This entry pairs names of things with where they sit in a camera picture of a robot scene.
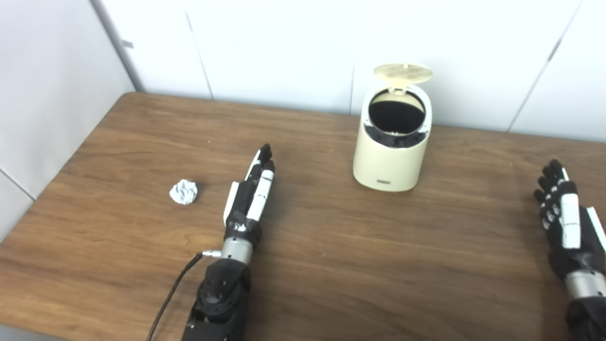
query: white cabinet door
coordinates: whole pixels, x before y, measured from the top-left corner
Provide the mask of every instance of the white cabinet door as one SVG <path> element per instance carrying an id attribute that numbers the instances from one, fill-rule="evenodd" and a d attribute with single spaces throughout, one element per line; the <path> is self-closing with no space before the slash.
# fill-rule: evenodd
<path id="1" fill-rule="evenodd" d="M 578 0 L 355 2 L 356 70 L 351 113 L 359 115 L 373 68 L 429 66 L 434 122 L 507 130 Z"/>
<path id="2" fill-rule="evenodd" d="M 0 243 L 32 203 L 30 197 L 0 172 Z"/>
<path id="3" fill-rule="evenodd" d="M 348 1 L 188 1 L 216 100 L 348 113 Z"/>
<path id="4" fill-rule="evenodd" d="M 184 6 L 171 0 L 94 0 L 141 91 L 211 98 Z"/>
<path id="5" fill-rule="evenodd" d="M 0 1 L 0 46 L 0 168 L 37 197 L 133 85 L 88 1 Z"/>
<path id="6" fill-rule="evenodd" d="M 606 142 L 605 15 L 583 2 L 512 132 Z"/>

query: black cable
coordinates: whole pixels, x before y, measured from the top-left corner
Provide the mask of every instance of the black cable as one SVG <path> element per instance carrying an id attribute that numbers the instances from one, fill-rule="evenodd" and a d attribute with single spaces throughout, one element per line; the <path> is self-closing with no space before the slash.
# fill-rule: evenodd
<path id="1" fill-rule="evenodd" d="M 181 271 L 181 273 L 179 274 L 179 277 L 177 277 L 177 279 L 175 280 L 175 284 L 173 284 L 173 287 L 170 289 L 170 292 L 168 293 L 168 296 L 164 300 L 162 307 L 160 307 L 160 311 L 158 311 L 158 315 L 156 315 L 156 319 L 154 320 L 153 324 L 151 325 L 150 333 L 147 335 L 146 341 L 152 341 L 153 332 L 156 331 L 156 327 L 158 326 L 158 321 L 160 321 L 160 317 L 162 317 L 162 314 L 164 313 L 164 309 L 166 309 L 166 306 L 170 302 L 170 299 L 173 298 L 173 294 L 177 290 L 177 286 L 179 286 L 179 282 L 181 282 L 181 279 L 183 278 L 183 276 L 185 276 L 187 271 L 189 271 L 189 269 L 191 269 L 200 259 L 202 259 L 201 252 L 196 254 L 190 260 L 190 262 L 187 263 L 187 265 L 183 268 L 183 271 Z"/>

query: open lid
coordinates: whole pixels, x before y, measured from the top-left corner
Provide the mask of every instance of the open lid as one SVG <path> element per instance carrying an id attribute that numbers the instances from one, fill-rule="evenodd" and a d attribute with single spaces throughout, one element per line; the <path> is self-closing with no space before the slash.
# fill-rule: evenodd
<path id="1" fill-rule="evenodd" d="M 406 89 L 407 84 L 429 80 L 433 72 L 428 67 L 411 63 L 384 64 L 375 68 L 375 75 L 392 87 Z"/>

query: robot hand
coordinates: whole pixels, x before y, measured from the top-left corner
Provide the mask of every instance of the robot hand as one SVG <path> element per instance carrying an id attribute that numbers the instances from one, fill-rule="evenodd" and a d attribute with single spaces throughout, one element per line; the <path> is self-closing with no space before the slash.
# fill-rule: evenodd
<path id="1" fill-rule="evenodd" d="M 575 341 L 606 340 L 606 237 L 594 208 L 579 205 L 576 185 L 560 162 L 543 168 L 534 196 L 551 247 L 549 263 L 572 302 L 567 323 Z"/>
<path id="2" fill-rule="evenodd" d="M 261 241 L 259 219 L 275 172 L 270 159 L 266 144 L 257 151 L 244 181 L 231 184 L 223 213 L 223 250 L 202 253 L 220 259 L 206 269 L 182 341 L 242 340 L 251 288 L 248 263 Z"/>

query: wooden table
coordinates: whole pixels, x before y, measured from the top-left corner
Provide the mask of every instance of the wooden table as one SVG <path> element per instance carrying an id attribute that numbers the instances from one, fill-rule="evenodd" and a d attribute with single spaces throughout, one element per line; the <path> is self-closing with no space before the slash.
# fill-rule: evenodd
<path id="1" fill-rule="evenodd" d="M 0 245 L 0 323 L 144 340 L 182 267 L 221 248 L 230 183 L 268 142 L 246 340 L 567 340 L 532 192 L 557 157 L 606 217 L 606 144 L 436 126 L 419 184 L 385 193 L 353 178 L 358 119 L 124 95 Z M 182 178 L 189 206 L 168 196 Z M 210 262 L 156 340 L 181 339 Z"/>

